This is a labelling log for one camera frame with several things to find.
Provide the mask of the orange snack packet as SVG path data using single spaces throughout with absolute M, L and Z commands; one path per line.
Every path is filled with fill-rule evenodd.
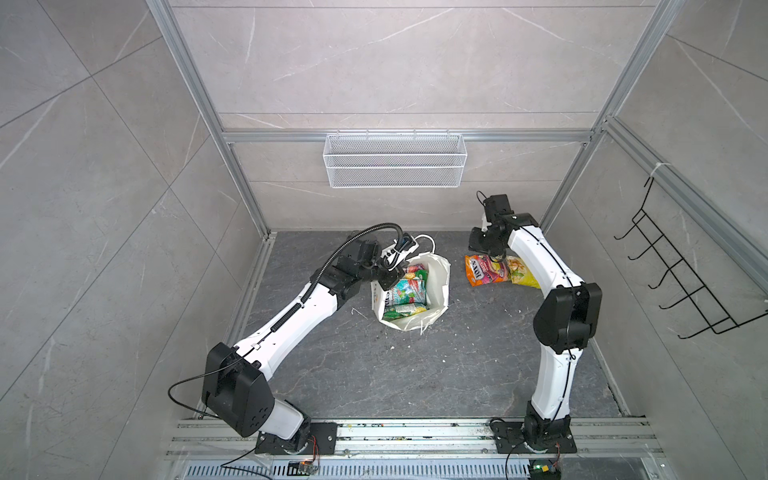
M 508 282 L 509 269 L 505 259 L 488 255 L 467 255 L 464 257 L 466 277 L 471 286 Z

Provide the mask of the floral paper bag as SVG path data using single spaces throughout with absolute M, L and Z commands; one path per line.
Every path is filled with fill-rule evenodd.
M 372 310 L 385 326 L 423 333 L 448 309 L 451 264 L 435 253 L 431 236 L 420 234 L 415 241 L 417 246 L 428 241 L 431 247 L 405 260 L 404 276 L 390 289 L 371 284 Z

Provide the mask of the yellow snack packet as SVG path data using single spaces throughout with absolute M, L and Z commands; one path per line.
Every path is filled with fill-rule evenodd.
M 505 259 L 507 266 L 507 279 L 516 284 L 526 287 L 540 289 L 540 285 L 531 270 L 524 261 L 517 256 L 507 256 Z

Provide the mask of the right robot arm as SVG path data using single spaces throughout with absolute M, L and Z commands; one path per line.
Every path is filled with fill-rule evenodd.
M 567 267 L 528 214 L 485 213 L 483 224 L 470 233 L 469 247 L 491 256 L 516 253 L 542 292 L 533 319 L 541 352 L 539 373 L 522 437 L 530 450 L 544 451 L 568 435 L 575 371 L 596 333 L 602 290 Z

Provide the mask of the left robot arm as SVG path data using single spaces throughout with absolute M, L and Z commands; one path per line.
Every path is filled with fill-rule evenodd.
M 293 451 L 302 450 L 310 436 L 310 417 L 275 398 L 269 380 L 288 354 L 355 296 L 363 282 L 395 286 L 405 275 L 406 258 L 417 248 L 408 234 L 386 248 L 372 239 L 349 239 L 265 325 L 233 346 L 219 343 L 209 351 L 201 392 L 204 406 L 243 438 L 271 435 Z

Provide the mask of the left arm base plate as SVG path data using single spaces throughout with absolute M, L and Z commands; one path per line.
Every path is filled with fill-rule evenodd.
M 289 440 L 272 434 L 261 434 L 257 454 L 332 455 L 335 452 L 339 425 L 334 422 L 305 422 Z

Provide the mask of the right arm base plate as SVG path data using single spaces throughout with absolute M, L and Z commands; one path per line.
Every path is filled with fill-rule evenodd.
M 501 454 L 573 454 L 577 446 L 571 432 L 571 418 L 554 421 L 548 427 L 529 420 L 505 421 L 493 418 L 488 424 L 496 450 Z

